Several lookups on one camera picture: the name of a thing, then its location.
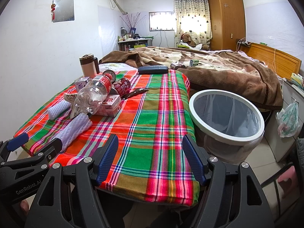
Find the white foam sleeve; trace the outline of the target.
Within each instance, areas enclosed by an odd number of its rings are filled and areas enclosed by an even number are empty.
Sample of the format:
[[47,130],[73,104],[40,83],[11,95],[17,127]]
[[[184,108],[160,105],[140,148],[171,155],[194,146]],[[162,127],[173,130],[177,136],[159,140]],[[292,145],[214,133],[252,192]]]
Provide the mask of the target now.
[[60,152],[65,152],[72,141],[81,133],[87,131],[92,124],[92,120],[90,120],[89,116],[85,113],[79,114],[72,121],[70,121],[69,124],[54,137],[55,139],[60,139],[62,142],[62,149]]
[[50,120],[56,119],[62,112],[69,109],[70,106],[71,104],[66,100],[62,100],[57,104],[51,106],[50,108],[47,109],[49,119]]

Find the clear plastic water bottle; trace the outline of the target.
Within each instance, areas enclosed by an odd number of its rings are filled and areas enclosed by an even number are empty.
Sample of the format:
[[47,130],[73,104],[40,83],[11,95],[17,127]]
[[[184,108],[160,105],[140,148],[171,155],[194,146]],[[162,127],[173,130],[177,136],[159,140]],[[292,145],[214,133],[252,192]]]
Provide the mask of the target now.
[[111,91],[112,83],[106,75],[96,75],[82,88],[74,101],[75,108],[94,115]]

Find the purple milk carton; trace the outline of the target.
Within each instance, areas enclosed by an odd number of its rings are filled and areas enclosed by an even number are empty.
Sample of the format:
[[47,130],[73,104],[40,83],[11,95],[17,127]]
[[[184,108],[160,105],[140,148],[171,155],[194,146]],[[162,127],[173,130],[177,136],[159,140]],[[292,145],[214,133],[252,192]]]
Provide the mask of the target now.
[[74,86],[76,91],[79,92],[82,88],[84,88],[88,82],[90,81],[90,77],[81,77],[74,81]]

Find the red white cigarette box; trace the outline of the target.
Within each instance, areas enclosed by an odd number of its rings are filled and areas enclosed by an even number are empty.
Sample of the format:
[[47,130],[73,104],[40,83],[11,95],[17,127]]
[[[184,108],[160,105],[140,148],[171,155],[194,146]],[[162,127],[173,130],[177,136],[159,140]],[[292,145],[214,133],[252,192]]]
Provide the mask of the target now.
[[122,101],[120,95],[108,95],[95,113],[99,116],[115,117],[121,110]]

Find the silver top tin can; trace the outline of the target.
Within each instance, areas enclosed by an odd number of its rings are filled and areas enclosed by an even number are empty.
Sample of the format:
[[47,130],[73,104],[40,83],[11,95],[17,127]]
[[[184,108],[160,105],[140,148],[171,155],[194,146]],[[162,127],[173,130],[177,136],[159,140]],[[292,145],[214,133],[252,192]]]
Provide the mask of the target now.
[[105,70],[103,75],[106,75],[111,80],[111,83],[115,83],[116,73],[113,70]]

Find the red drink can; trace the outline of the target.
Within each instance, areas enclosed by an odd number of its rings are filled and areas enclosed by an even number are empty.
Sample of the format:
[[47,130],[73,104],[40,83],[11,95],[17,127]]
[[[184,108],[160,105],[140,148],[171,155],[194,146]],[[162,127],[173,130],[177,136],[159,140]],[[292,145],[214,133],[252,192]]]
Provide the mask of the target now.
[[130,86],[130,81],[127,78],[122,77],[112,84],[110,94],[123,97],[125,94],[129,93]]

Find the white round trash bin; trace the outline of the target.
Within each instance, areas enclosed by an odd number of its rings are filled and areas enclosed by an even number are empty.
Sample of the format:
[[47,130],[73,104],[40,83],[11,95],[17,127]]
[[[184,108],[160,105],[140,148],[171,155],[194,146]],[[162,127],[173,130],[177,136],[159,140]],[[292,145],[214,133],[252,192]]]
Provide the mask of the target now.
[[249,100],[228,91],[208,89],[189,101],[196,144],[210,155],[239,164],[262,141],[264,119]]

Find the plaid tablecloth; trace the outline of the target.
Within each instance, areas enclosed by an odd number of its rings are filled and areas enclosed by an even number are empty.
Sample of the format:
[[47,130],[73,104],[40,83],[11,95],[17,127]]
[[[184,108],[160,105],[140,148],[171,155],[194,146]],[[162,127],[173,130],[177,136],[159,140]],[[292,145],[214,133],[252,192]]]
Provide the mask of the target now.
[[194,135],[189,112],[189,79],[170,70],[164,75],[118,72],[131,89],[147,92],[123,100],[115,117],[93,115],[92,126],[79,135],[54,162],[63,166],[93,155],[111,134],[119,147],[102,190],[138,201],[193,206],[198,202],[195,180],[182,150],[184,135]]

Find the white plastic bag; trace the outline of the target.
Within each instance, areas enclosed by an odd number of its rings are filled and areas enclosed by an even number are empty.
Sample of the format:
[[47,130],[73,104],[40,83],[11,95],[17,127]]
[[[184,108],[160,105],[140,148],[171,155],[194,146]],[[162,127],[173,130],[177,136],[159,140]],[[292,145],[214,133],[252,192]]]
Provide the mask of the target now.
[[293,102],[276,113],[278,135],[280,138],[292,137],[300,130],[298,103]]

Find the brown beige thermos mug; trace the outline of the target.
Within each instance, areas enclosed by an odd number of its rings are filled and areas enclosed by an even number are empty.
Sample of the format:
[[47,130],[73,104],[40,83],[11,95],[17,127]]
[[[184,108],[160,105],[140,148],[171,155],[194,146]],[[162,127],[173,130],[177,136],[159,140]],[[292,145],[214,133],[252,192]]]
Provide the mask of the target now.
[[86,54],[79,58],[83,76],[93,79],[99,74],[98,59],[94,54]]

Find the dark folded knife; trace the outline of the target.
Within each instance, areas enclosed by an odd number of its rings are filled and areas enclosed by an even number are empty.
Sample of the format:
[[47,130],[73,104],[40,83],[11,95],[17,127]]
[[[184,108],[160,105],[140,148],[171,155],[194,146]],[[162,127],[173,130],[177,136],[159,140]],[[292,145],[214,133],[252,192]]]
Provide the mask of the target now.
[[121,99],[122,99],[122,100],[126,100],[126,99],[128,99],[128,98],[132,98],[132,97],[134,97],[134,96],[143,94],[143,93],[148,92],[148,91],[149,91],[148,88],[137,88],[137,89],[135,89],[134,91],[129,92],[129,93],[123,95],[123,96],[121,97]]

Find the white floral pillow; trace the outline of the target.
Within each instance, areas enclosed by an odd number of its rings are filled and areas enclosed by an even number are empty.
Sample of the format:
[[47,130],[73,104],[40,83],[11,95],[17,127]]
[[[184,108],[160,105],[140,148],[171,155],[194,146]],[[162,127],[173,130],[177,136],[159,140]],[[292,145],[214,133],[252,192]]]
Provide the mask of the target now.
[[114,72],[137,70],[126,63],[103,63],[99,64],[99,71],[103,73],[105,70],[112,70]]

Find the brown bed blanket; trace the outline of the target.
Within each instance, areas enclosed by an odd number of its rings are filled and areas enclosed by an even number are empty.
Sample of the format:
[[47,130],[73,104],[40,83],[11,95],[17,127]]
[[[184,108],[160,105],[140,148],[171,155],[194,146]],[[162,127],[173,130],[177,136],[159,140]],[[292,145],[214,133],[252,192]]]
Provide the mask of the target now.
[[[191,59],[199,60],[199,65],[189,66]],[[165,65],[186,75],[190,87],[194,90],[229,91],[266,110],[279,110],[283,105],[277,75],[270,68],[245,58],[236,51],[210,53],[185,48],[149,46],[133,51],[112,51],[105,55],[100,63],[126,63],[135,68]]]

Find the dark blue glasses case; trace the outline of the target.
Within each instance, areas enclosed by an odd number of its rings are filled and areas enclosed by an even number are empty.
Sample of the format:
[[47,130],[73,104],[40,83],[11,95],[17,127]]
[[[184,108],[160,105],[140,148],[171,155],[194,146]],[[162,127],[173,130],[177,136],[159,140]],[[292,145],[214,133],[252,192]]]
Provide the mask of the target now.
[[142,66],[138,68],[140,75],[167,74],[169,68],[164,65]]

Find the cluttered shelf desk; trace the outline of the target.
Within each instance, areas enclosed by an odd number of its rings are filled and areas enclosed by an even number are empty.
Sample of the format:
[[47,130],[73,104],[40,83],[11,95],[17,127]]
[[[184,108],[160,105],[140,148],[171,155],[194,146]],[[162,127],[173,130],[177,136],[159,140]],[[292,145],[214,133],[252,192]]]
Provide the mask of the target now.
[[133,51],[139,47],[148,47],[153,45],[153,36],[139,36],[136,34],[127,33],[125,28],[121,28],[123,33],[117,37],[117,43],[120,51]]

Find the green small box on bed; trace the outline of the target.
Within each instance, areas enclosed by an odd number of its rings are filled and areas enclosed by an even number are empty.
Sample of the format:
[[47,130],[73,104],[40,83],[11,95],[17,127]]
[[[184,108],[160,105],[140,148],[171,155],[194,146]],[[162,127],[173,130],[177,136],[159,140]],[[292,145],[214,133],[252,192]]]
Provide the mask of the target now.
[[194,67],[194,66],[199,65],[199,63],[200,63],[199,60],[191,59],[191,60],[190,60],[190,63],[189,63],[189,66],[190,66],[190,67]]

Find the wooden headboard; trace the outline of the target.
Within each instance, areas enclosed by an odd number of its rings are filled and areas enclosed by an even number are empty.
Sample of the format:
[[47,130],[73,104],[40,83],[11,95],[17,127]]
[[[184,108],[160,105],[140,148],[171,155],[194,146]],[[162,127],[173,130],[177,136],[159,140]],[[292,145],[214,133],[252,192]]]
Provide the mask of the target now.
[[241,44],[240,50],[247,56],[264,62],[281,78],[290,79],[292,73],[299,73],[301,60],[286,52],[257,43],[251,43],[249,47]]

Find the teddy bear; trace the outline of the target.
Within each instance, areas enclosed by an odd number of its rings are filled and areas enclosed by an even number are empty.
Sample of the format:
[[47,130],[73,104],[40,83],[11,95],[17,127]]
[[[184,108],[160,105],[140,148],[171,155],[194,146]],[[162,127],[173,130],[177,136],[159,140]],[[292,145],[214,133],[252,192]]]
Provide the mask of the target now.
[[196,43],[192,40],[191,36],[188,33],[183,33],[181,35],[181,40],[183,43],[187,43],[187,45],[191,47],[196,47]]

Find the wooden wardrobe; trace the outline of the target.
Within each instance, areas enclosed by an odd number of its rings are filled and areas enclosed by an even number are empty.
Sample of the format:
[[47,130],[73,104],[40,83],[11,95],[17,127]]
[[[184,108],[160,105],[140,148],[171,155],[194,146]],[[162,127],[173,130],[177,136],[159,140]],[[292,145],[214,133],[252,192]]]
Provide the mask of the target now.
[[235,51],[238,40],[246,36],[243,0],[208,1],[212,29],[210,49]]

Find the patterned window curtain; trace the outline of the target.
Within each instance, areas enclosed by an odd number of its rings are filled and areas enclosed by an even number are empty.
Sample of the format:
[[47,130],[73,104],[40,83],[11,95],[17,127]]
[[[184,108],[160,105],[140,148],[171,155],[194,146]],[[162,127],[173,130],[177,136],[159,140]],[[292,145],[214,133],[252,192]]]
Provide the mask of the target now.
[[212,39],[209,0],[174,0],[175,45],[187,33],[196,44],[210,46]]

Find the wall mirror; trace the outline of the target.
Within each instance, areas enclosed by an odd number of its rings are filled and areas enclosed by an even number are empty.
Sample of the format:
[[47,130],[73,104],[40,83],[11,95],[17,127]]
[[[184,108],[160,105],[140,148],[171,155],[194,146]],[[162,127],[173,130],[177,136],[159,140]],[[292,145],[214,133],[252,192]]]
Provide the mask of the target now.
[[74,0],[53,0],[51,4],[51,21],[74,21]]

